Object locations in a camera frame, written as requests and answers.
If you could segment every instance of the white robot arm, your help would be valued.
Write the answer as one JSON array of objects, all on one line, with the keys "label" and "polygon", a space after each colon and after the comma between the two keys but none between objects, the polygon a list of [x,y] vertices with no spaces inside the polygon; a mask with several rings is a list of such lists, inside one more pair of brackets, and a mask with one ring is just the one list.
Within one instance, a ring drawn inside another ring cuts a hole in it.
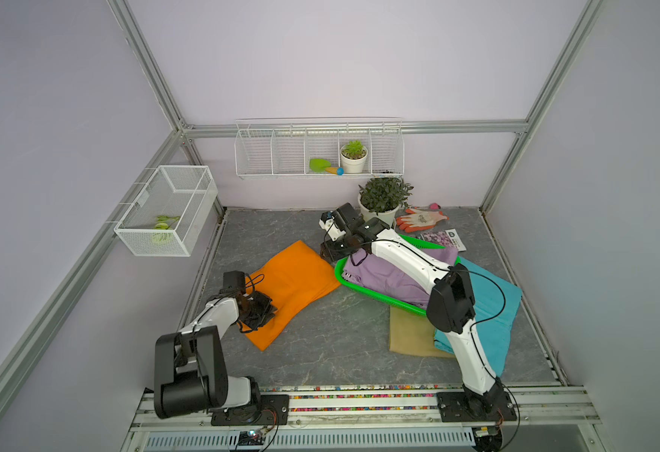
[{"label": "white robot arm", "polygon": [[227,375],[220,344],[227,329],[238,321],[249,328],[243,331],[248,333],[274,316],[272,300],[258,291],[247,294],[244,277],[241,271],[225,273],[222,292],[210,297],[194,321],[157,340],[154,410],[158,417],[245,407],[244,414],[251,420],[261,409],[252,377]]},{"label": "white robot arm", "polygon": [[463,376],[466,408],[475,419],[488,418],[489,414],[495,417],[498,409],[508,408],[508,396],[473,328],[475,298],[467,268],[432,258],[377,218],[363,221],[350,204],[324,212],[320,227],[329,237],[321,245],[321,256],[329,262],[363,248],[403,270],[423,287],[429,295],[426,316],[453,347]]}]

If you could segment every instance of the green basket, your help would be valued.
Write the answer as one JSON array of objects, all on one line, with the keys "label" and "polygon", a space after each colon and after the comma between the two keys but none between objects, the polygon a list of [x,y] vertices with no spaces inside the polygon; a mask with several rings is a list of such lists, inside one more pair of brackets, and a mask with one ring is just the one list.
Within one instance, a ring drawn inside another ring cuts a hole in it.
[{"label": "green basket", "polygon": [[[408,243],[413,245],[416,248],[444,248],[442,245],[436,244],[436,243],[430,243],[429,241],[425,240],[420,240],[416,239],[415,237],[408,237],[408,236],[403,236],[401,235],[400,237],[403,238],[403,240],[406,240]],[[342,276],[342,271],[345,268],[345,264],[347,263],[347,258],[342,258],[341,260],[337,261],[337,264],[335,264],[335,278],[337,278],[338,281],[340,281],[340,284],[344,286],[350,287],[352,290],[356,290],[360,292],[361,294],[365,294],[367,296],[370,296],[371,298],[374,298],[378,300],[379,302],[383,303],[388,303],[391,306],[399,307],[402,310],[406,310],[407,312],[412,312],[413,314],[417,315],[425,315],[425,310],[421,309],[417,306],[413,306],[412,304],[408,304],[406,302],[402,302],[398,299],[393,298],[392,296],[387,296],[385,294],[380,294],[378,292],[375,292],[374,290],[367,289],[366,287],[359,286],[357,284],[350,283],[348,281],[345,281]],[[460,258],[456,259],[456,263],[460,263]]]}]

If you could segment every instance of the black mounting plate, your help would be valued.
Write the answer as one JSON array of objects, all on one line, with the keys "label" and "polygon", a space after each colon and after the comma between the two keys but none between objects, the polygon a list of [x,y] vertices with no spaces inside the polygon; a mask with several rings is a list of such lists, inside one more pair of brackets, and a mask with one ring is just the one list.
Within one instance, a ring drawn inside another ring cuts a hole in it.
[{"label": "black mounting plate", "polygon": [[[277,425],[287,425],[289,414],[289,395],[260,395],[259,411],[274,409],[277,413]],[[224,411],[215,411],[212,414],[212,425],[214,426],[238,426],[238,425],[272,425],[272,414],[261,412],[260,417],[254,421],[247,421],[246,409],[230,408]]]},{"label": "black mounting plate", "polygon": [[438,410],[441,411],[441,421],[443,422],[479,422],[479,421],[492,421],[498,422],[501,420],[501,415],[504,421],[515,421],[516,417],[515,408],[509,408],[508,404],[511,403],[511,396],[504,392],[505,402],[499,403],[498,411],[491,411],[482,416],[474,416],[467,408],[466,395],[462,391],[437,393],[438,396]]}]

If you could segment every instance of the white mesh basket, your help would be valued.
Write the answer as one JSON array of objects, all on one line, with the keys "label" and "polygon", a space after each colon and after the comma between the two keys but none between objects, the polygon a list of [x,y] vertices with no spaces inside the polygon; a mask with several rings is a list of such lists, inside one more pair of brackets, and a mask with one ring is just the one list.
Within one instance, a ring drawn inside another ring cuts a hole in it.
[{"label": "white mesh basket", "polygon": [[279,127],[240,129],[235,137],[237,176],[242,179],[280,177],[330,177],[330,173],[310,170],[311,158],[323,158],[341,166],[340,150],[358,140],[368,149],[368,159],[360,174],[342,177],[402,176],[405,170],[405,144],[400,126],[386,127]]},{"label": "white mesh basket", "polygon": [[135,256],[189,256],[216,197],[207,166],[160,166],[114,231]]}]

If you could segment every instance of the green leafy plant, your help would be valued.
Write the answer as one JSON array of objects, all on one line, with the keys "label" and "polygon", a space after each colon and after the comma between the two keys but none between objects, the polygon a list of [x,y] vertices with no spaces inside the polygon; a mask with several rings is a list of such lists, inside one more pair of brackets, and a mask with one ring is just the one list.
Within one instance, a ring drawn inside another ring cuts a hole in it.
[{"label": "green leafy plant", "polygon": [[398,205],[408,207],[411,184],[397,177],[378,177],[361,186],[361,204],[370,212],[392,211]]},{"label": "green leafy plant", "polygon": [[367,153],[367,151],[362,148],[362,143],[360,141],[351,141],[344,147],[345,149],[342,150],[342,154],[351,160],[363,158]]}]

